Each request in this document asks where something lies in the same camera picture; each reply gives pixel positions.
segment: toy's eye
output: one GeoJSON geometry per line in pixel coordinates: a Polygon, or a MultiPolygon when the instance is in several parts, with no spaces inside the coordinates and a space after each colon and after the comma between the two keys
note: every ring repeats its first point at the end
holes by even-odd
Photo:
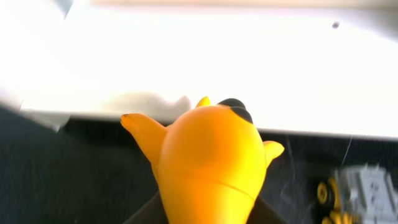
{"type": "Polygon", "coordinates": [[[240,106],[232,106],[231,110],[234,111],[234,113],[236,113],[238,116],[240,116],[241,118],[243,118],[245,121],[249,122],[249,123],[253,123],[253,120],[251,118],[251,115],[249,114],[249,112],[247,110],[245,110],[244,108],[240,107],[240,106]]]}
{"type": "Polygon", "coordinates": [[[223,101],[219,102],[218,104],[219,105],[229,106],[229,107],[238,106],[238,107],[241,107],[243,109],[246,109],[244,104],[240,100],[237,100],[235,98],[229,98],[229,99],[223,100],[223,101]]]}

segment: dark spot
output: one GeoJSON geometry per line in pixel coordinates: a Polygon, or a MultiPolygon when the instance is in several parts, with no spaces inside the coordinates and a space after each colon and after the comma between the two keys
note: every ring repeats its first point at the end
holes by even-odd
{"type": "Polygon", "coordinates": [[[223,101],[219,102],[218,104],[230,106],[230,107],[238,106],[238,107],[242,107],[242,108],[246,109],[244,104],[240,100],[237,100],[235,98],[229,98],[229,99],[223,100],[223,101]]]}
{"type": "Polygon", "coordinates": [[[331,25],[331,28],[337,29],[339,26],[340,26],[340,23],[339,23],[339,22],[334,22],[334,23],[331,25]]]}
{"type": "Polygon", "coordinates": [[[244,108],[242,108],[240,106],[233,106],[233,107],[231,107],[231,110],[234,111],[234,113],[236,113],[238,116],[243,118],[245,121],[247,121],[249,123],[253,123],[251,115],[244,108]]]}

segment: toy's head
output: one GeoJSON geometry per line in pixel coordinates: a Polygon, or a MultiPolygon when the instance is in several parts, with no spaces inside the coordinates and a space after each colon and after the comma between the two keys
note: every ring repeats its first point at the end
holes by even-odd
{"type": "Polygon", "coordinates": [[[262,142],[235,99],[194,110],[163,127],[142,114],[121,123],[146,155],[170,223],[245,223],[271,160],[284,148],[262,142]]]}

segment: dark background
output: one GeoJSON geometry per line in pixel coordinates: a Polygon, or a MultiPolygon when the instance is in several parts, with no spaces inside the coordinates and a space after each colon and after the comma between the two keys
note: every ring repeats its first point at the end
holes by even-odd
{"type": "MultiPolygon", "coordinates": [[[[319,223],[318,181],[349,138],[261,133],[286,150],[260,193],[287,223],[319,223]]],[[[398,143],[354,138],[343,166],[380,164],[397,188],[398,143]]],[[[55,133],[0,109],[0,223],[122,223],[157,191],[150,164],[119,123],[71,119],[55,133]]]]}

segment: gray plastic part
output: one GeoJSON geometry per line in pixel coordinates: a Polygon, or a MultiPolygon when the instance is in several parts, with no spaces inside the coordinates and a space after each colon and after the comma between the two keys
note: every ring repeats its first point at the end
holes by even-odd
{"type": "Polygon", "coordinates": [[[341,213],[358,215],[361,224],[398,224],[398,194],[390,174],[379,166],[334,171],[341,213]]]}

